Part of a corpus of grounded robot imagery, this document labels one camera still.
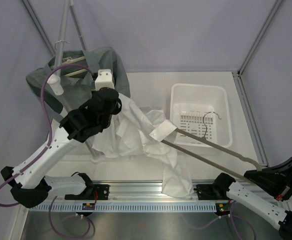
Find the grey clothes hanger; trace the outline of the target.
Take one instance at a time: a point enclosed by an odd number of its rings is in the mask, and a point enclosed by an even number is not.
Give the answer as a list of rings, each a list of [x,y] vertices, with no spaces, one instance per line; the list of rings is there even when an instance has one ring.
[[[258,161],[244,114],[242,112],[236,112],[234,116],[231,112],[229,114],[232,132],[232,145],[229,148],[182,129],[180,129],[182,132],[176,133],[173,143],[202,157],[214,156],[219,164],[222,163],[222,159],[226,162],[234,160],[235,163],[242,161],[247,168],[260,171],[263,164]]]

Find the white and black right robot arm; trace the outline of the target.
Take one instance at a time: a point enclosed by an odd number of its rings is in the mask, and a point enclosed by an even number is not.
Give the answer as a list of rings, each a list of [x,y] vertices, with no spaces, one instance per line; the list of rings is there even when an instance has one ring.
[[[244,177],[274,197],[276,201],[287,201],[292,196],[292,157],[261,171],[248,170]],[[281,239],[292,240],[291,210],[285,210],[262,199],[226,173],[221,173],[214,180],[212,192],[219,199],[227,197],[244,205],[278,230]]]

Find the white shirt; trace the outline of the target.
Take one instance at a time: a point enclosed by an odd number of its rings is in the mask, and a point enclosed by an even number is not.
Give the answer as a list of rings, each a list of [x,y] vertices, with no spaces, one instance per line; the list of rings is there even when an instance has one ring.
[[[144,155],[163,164],[162,193],[184,198],[193,193],[193,184],[176,149],[162,143],[177,128],[162,109],[139,108],[127,96],[119,94],[120,113],[112,116],[110,126],[90,138],[92,149],[112,159],[130,159]]]

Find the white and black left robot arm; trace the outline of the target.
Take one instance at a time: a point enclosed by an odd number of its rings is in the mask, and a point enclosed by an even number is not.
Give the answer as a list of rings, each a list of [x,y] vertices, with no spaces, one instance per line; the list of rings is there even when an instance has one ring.
[[[115,89],[103,87],[93,91],[91,99],[70,111],[54,134],[27,160],[1,170],[3,179],[11,186],[14,200],[26,208],[33,208],[56,196],[64,196],[67,200],[89,199],[94,183],[87,174],[51,177],[47,173],[71,150],[108,128],[112,116],[121,109],[122,102]]]

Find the white plastic basket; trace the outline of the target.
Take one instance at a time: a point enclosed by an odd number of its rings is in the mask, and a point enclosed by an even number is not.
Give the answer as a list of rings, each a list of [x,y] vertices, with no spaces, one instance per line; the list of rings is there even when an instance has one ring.
[[[233,144],[228,97],[222,87],[173,85],[169,120],[179,129],[224,148]]]

